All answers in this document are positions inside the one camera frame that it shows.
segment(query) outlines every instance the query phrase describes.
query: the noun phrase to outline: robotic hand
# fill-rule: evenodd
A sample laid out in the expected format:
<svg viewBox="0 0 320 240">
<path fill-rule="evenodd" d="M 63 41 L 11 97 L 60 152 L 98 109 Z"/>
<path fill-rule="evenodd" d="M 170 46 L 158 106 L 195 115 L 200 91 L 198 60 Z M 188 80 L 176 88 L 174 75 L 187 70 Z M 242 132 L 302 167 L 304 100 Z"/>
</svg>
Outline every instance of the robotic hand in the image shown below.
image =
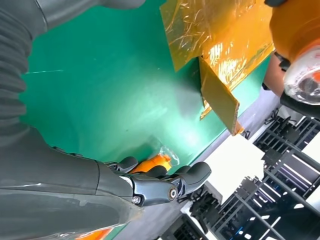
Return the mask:
<svg viewBox="0 0 320 240">
<path fill-rule="evenodd" d="M 102 163 L 47 145 L 20 121 L 32 40 L 88 8 L 135 8 L 144 0 L 0 1 L 0 236 L 60 239 L 128 223 L 140 207 L 169 203 L 195 191 L 211 173 L 206 163 L 159 176 L 128 174 L 137 164 Z"/>
<path fill-rule="evenodd" d="M 172 175 L 164 174 L 166 170 L 163 166 L 155 166 L 146 173 L 126 174 L 137 164 L 134 157 L 127 157 L 120 163 L 106 163 L 113 171 L 120 171 L 120 178 L 132 187 L 132 203 L 139 207 L 169 203 L 192 193 L 211 173 L 207 163 L 198 162 L 192 167 L 183 166 Z"/>
</svg>

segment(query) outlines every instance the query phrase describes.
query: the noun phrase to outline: white surface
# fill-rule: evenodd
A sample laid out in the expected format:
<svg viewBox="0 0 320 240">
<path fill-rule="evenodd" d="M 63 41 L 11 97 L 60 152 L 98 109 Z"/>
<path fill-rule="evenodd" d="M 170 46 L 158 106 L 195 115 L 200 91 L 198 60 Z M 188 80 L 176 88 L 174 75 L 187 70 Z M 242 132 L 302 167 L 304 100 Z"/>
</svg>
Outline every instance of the white surface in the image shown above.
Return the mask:
<svg viewBox="0 0 320 240">
<path fill-rule="evenodd" d="M 264 154 L 242 135 L 229 136 L 205 161 L 212 171 L 205 185 L 220 193 L 223 204 L 245 177 L 263 179 Z"/>
<path fill-rule="evenodd" d="M 302 152 L 320 164 L 320 132 L 303 148 Z"/>
<path fill-rule="evenodd" d="M 320 186 L 317 187 L 309 197 L 308 197 L 306 202 L 320 213 Z"/>
</svg>

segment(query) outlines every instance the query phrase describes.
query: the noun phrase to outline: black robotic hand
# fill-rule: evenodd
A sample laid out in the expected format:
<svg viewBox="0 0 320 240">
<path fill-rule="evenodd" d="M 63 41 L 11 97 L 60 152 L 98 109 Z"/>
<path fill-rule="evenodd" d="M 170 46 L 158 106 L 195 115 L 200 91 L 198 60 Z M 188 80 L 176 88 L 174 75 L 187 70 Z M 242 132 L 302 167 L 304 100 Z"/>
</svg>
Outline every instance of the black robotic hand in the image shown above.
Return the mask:
<svg viewBox="0 0 320 240">
<path fill-rule="evenodd" d="M 134 157 L 127 157 L 120 163 L 106 163 L 130 184 L 133 190 L 132 203 L 139 207 L 169 203 L 190 194 L 200 188 L 211 173 L 207 163 L 198 162 L 192 167 L 183 166 L 172 175 L 167 175 L 163 166 L 155 166 L 146 173 L 128 174 L 137 164 Z"/>
</svg>

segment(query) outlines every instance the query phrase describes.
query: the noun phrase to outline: gray floor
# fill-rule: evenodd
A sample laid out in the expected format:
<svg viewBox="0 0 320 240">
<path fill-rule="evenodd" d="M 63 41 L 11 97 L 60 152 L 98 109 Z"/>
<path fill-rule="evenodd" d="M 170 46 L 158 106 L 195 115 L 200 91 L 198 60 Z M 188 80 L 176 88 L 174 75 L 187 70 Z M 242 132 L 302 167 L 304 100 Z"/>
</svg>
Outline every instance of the gray floor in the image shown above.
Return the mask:
<svg viewBox="0 0 320 240">
<path fill-rule="evenodd" d="M 270 91 L 261 89 L 259 98 L 239 117 L 239 122 L 251 135 L 279 104 L 279 99 Z M 205 160 L 230 134 L 225 131 L 206 149 L 195 162 Z M 181 204 L 177 202 L 146 207 L 142 217 L 132 221 L 118 234 L 115 240 L 154 240 L 168 229 L 180 214 Z"/>
</svg>

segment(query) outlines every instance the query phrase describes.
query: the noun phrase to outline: green mat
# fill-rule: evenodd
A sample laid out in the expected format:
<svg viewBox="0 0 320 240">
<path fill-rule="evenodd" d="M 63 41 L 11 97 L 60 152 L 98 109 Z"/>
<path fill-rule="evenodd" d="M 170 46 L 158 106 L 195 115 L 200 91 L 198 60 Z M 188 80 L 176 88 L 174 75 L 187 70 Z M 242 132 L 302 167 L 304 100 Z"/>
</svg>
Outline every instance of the green mat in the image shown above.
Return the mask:
<svg viewBox="0 0 320 240">
<path fill-rule="evenodd" d="M 162 3 L 97 7 L 39 37 L 24 76 L 23 120 L 51 146 L 88 158 L 142 161 L 166 145 L 192 163 L 226 127 L 214 112 L 199 121 L 198 60 L 174 71 Z M 258 96 L 266 65 L 233 92 L 239 114 Z"/>
</svg>

